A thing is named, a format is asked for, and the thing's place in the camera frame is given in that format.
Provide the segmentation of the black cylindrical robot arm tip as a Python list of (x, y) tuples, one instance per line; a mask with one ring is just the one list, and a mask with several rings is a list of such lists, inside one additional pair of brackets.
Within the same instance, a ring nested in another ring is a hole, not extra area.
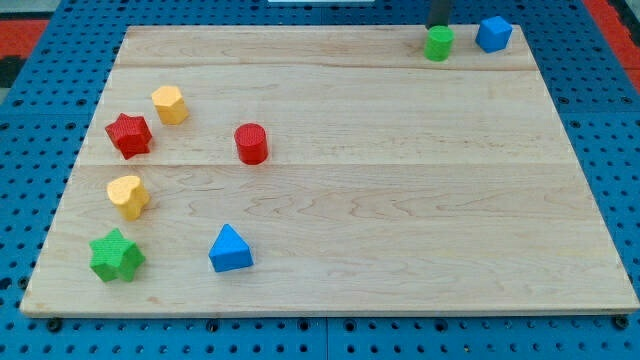
[(430, 0), (425, 27), (448, 26), (453, 4), (453, 0)]

